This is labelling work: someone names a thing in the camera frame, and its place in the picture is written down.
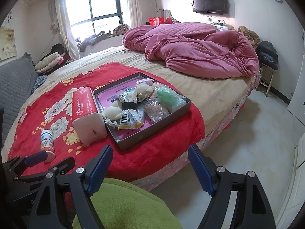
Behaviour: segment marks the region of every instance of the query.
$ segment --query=window glass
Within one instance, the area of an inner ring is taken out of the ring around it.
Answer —
[[[83,42],[85,38],[88,38],[94,35],[92,22],[85,22],[72,27],[72,34],[74,38],[80,38],[80,41]]]
[[[67,0],[70,24],[91,19],[89,0]]]
[[[115,0],[91,0],[91,7],[93,17],[117,13]]]
[[[96,20],[93,23],[96,34],[98,34],[101,31],[105,31],[105,33],[109,33],[109,30],[111,30],[112,33],[113,29],[115,29],[120,25],[118,16]]]

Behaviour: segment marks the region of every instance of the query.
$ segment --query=white cabinet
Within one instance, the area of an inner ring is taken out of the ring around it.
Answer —
[[[305,201],[305,164],[302,164],[295,172],[295,180],[292,187],[286,210],[289,210]]]
[[[294,218],[296,217],[296,215],[298,214],[298,212],[300,211],[302,205],[303,205],[303,203],[301,203],[289,210],[286,210],[283,214],[283,217],[282,217],[280,223],[277,225],[277,229],[287,229],[290,226],[290,224],[292,223],[292,221],[294,220]]]
[[[299,119],[299,121],[301,121],[305,125],[305,56],[303,56],[301,73],[293,97],[288,106],[288,111],[290,111],[295,117]]]
[[[299,139],[298,157],[296,167],[299,168],[305,162],[305,134]]]
[[[287,229],[305,202],[305,134],[295,148],[294,171],[286,198],[277,214],[277,229]]]

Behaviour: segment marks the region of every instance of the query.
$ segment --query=white bottle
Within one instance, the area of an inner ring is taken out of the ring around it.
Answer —
[[[53,135],[50,130],[43,130],[41,132],[41,151],[48,153],[48,158],[45,160],[46,163],[50,163],[55,158],[55,151],[53,145]]]

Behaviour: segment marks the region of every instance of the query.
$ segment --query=gray cushion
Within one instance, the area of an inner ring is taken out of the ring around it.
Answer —
[[[4,107],[3,143],[21,106],[31,95],[37,76],[31,54],[25,53],[21,58],[0,66],[0,107]]]

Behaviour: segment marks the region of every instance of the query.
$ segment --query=window frame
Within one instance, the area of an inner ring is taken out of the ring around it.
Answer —
[[[72,24],[71,27],[73,26],[77,26],[77,25],[80,25],[80,24],[83,24],[83,23],[86,23],[86,22],[92,22],[92,27],[93,27],[93,31],[94,31],[94,34],[96,34],[96,31],[95,31],[95,27],[94,27],[94,21],[97,21],[97,20],[100,20],[100,19],[105,19],[105,18],[110,18],[110,17],[116,17],[118,16],[119,17],[119,22],[120,24],[123,24],[123,17],[122,17],[122,11],[121,11],[121,3],[120,3],[120,0],[115,0],[116,2],[116,11],[117,13],[115,14],[109,14],[109,15],[102,15],[102,16],[98,16],[98,17],[93,17],[93,14],[92,14],[92,6],[91,6],[91,0],[89,0],[89,6],[90,6],[90,14],[91,14],[91,19],[88,19],[88,20],[85,20],[85,21],[81,21],[81,22],[78,22],[78,23],[75,23],[75,24]]]

